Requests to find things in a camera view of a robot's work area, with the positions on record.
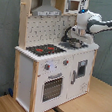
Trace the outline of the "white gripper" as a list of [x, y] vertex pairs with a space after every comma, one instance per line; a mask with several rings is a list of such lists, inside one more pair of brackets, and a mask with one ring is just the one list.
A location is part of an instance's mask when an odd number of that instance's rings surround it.
[[83, 41], [87, 44], [93, 43], [93, 35], [87, 34], [87, 32], [84, 29], [79, 29], [77, 25], [71, 28], [71, 36], [72, 38], [75, 38], [78, 41]]

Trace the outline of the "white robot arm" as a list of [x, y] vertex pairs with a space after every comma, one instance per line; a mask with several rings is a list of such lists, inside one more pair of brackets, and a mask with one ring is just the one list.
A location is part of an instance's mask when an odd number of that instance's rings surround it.
[[77, 24], [71, 28], [71, 39], [75, 42], [93, 43], [94, 34], [112, 30], [112, 20], [102, 21], [100, 14], [82, 9], [77, 14]]

